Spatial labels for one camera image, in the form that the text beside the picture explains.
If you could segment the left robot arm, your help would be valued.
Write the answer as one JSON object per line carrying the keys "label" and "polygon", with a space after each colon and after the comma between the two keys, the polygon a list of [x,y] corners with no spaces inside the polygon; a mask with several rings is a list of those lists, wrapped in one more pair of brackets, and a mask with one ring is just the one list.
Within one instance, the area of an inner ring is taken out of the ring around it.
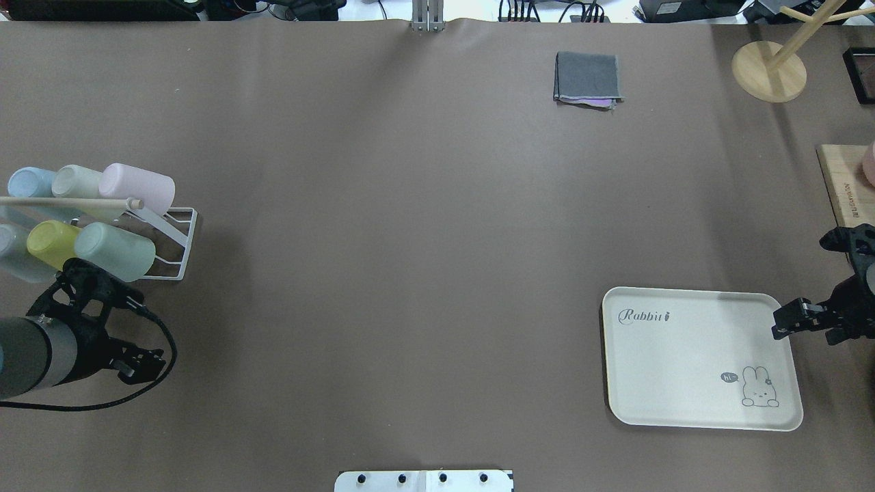
{"label": "left robot arm", "polygon": [[[154,323],[165,336],[170,356],[161,348],[140,348],[107,333],[115,309],[134,312]],[[178,348],[165,323],[144,304],[144,294],[102,268],[78,258],[65,262],[53,283],[24,316],[2,318],[2,405],[6,408],[58,412],[103,410],[149,392],[171,373]],[[45,405],[20,402],[32,390],[78,382],[101,370],[115,370],[140,392],[103,404]]]}

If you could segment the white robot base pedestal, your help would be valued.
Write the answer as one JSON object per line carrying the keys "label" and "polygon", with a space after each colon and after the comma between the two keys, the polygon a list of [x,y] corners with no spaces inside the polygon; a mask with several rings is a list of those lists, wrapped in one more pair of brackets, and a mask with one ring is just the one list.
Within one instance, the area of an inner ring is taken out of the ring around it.
{"label": "white robot base pedestal", "polygon": [[501,469],[347,471],[334,491],[515,491],[515,479]]}

